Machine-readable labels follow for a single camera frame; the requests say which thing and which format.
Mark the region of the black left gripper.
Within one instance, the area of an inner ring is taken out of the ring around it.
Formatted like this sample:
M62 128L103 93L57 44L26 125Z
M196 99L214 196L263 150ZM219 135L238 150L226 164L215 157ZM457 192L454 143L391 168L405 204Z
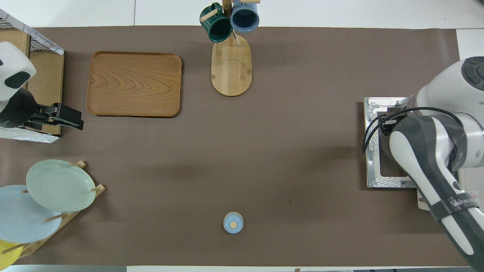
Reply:
M10 98L0 114L2 128L42 129L43 125L67 126L83 130L84 121L80 111L67 105L54 103L51 107L39 104L25 88L20 88Z

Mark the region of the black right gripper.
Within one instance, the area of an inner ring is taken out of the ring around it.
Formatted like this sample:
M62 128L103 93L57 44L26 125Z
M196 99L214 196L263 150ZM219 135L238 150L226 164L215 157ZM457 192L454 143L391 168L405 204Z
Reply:
M396 119L389 119L388 121L380 123L380 133L384 136L389 136L396 126Z

